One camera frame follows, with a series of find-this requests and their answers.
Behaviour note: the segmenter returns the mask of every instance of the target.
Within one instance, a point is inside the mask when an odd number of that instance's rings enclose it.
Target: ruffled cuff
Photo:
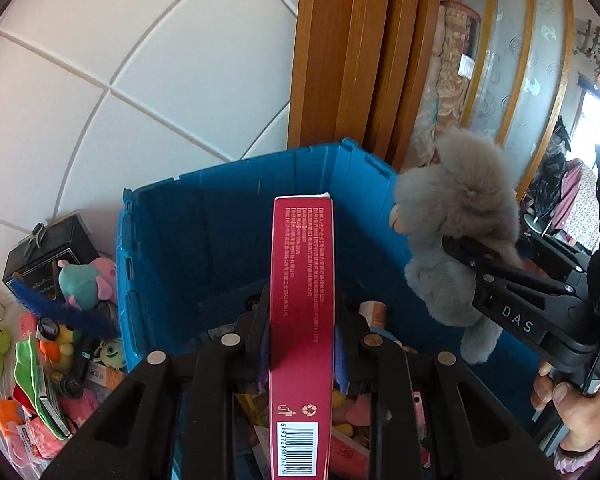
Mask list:
[[[600,440],[586,453],[573,457],[568,456],[560,447],[554,454],[554,467],[567,480],[576,480],[600,451]]]

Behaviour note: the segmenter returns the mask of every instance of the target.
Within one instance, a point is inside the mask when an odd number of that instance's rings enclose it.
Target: black box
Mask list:
[[[46,228],[46,234],[28,260],[24,253],[27,241],[21,242],[9,253],[2,281],[11,290],[13,273],[17,272],[31,288],[50,298],[64,299],[58,286],[58,260],[70,264],[89,264],[99,254],[77,215],[67,216]]]

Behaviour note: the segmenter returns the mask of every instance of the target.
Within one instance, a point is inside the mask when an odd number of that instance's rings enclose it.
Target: blue feather duster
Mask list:
[[[118,336],[115,325],[97,312],[80,310],[61,300],[50,300],[20,280],[12,280],[10,285],[20,303],[38,317],[49,317],[103,340]]]

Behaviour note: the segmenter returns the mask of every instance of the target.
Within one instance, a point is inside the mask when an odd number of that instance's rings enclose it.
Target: metal screw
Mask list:
[[[151,365],[161,365],[166,358],[167,354],[165,354],[163,351],[155,350],[146,357],[146,361]]]
[[[367,346],[380,346],[382,344],[382,336],[379,334],[367,334],[363,341]]]
[[[438,362],[441,365],[452,366],[456,364],[456,356],[451,352],[440,352],[438,354]]]
[[[240,336],[234,332],[229,332],[228,334],[224,334],[220,338],[220,342],[224,346],[236,346],[241,341]]]

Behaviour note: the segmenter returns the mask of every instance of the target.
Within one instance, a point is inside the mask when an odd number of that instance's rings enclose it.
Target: blue plastic bin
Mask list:
[[[126,359],[171,354],[202,331],[198,303],[269,276],[275,197],[330,193],[336,284],[351,301],[388,306],[387,328],[420,352],[459,353],[462,330],[440,325],[407,286],[406,240],[389,228],[395,173],[352,140],[260,156],[125,190],[118,232]],[[538,358],[504,333],[478,377],[523,422]]]

